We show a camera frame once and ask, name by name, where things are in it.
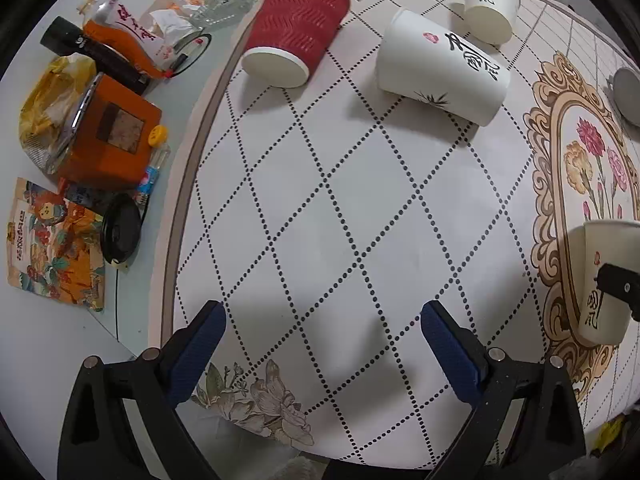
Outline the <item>black bottle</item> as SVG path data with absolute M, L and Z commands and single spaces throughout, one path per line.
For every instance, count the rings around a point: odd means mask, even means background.
M 96 63 L 96 70 L 115 79 L 138 96 L 149 88 L 151 78 L 139 72 L 111 47 L 89 38 L 78 26 L 58 16 L 43 33 L 40 44 L 59 56 L 79 53 Z

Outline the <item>white calligraphy cup far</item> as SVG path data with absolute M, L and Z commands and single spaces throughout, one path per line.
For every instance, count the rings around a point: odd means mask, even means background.
M 464 20 L 485 44 L 500 46 L 513 35 L 521 0 L 464 0 Z

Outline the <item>orange box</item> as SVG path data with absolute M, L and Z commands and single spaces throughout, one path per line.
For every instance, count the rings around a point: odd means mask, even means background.
M 149 135 L 162 111 L 104 74 L 57 178 L 99 190 L 126 191 L 151 158 Z

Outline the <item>grey cylindrical tin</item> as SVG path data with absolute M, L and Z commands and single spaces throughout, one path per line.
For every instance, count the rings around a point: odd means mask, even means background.
M 640 127 L 640 79 L 629 68 L 616 70 L 613 76 L 614 101 L 631 125 Z

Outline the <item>white calligraphy cup near red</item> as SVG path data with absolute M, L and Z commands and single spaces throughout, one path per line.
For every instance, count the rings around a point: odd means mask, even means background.
M 401 9 L 376 56 L 380 89 L 486 127 L 506 98 L 511 75 L 482 49 L 420 14 Z

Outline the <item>orange labelled drink bottle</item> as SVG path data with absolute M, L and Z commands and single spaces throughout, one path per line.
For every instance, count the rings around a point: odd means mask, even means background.
M 166 78 L 174 48 L 144 28 L 119 0 L 84 0 L 78 7 L 82 31 L 89 38 L 121 54 L 141 73 Z

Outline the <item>yellow plastic bag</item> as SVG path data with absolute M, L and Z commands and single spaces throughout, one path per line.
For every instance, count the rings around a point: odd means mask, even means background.
M 40 170 L 47 170 L 67 114 L 95 76 L 92 58 L 78 53 L 57 56 L 29 93 L 18 121 L 18 140 Z

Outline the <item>white bird print paper cup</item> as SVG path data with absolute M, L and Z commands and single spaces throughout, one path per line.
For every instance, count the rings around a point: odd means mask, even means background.
M 597 289 L 596 276 L 605 263 L 639 273 L 639 223 L 593 220 L 585 223 L 584 293 L 578 332 L 593 344 L 617 346 L 633 320 L 623 301 Z

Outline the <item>black round lid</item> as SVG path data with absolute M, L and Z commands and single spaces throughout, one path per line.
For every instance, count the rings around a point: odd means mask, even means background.
M 102 221 L 100 246 L 104 260 L 118 266 L 136 250 L 142 219 L 134 199 L 126 193 L 117 194 L 108 204 Z

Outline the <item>red ribbed paper cup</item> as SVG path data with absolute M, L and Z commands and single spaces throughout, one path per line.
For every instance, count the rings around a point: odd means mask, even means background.
M 262 0 L 241 58 L 270 86 L 303 86 L 350 10 L 350 0 Z

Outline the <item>smartphone on orange box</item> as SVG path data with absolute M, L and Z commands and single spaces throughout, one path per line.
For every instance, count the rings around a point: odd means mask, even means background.
M 47 174 L 56 174 L 70 154 L 72 147 L 79 134 L 84 117 L 87 115 L 89 105 L 96 95 L 96 88 L 101 82 L 104 73 L 97 73 L 88 85 L 86 91 L 72 106 L 70 112 L 66 115 L 65 122 L 61 129 L 61 133 L 50 149 L 50 157 L 46 165 Z

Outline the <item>colourful snack packet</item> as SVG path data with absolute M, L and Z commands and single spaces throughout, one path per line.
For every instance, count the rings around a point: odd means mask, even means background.
M 103 218 L 24 178 L 6 226 L 10 285 L 41 297 L 104 308 Z

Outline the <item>floral diamond pattern tablecloth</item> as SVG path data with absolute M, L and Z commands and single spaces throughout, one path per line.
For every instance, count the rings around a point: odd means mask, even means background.
M 461 39 L 463 0 L 352 0 L 305 87 L 234 49 L 169 177 L 160 338 L 208 300 L 227 327 L 189 396 L 223 422 L 351 463 L 430 468 L 469 408 L 420 330 L 432 299 L 511 358 L 565 361 L 587 431 L 639 396 L 639 326 L 616 347 L 576 326 L 577 229 L 639 215 L 639 141 L 608 86 L 631 58 L 551 0 L 521 0 L 487 55 L 511 76 L 489 125 L 439 94 L 383 92 L 384 30 L 407 9 Z

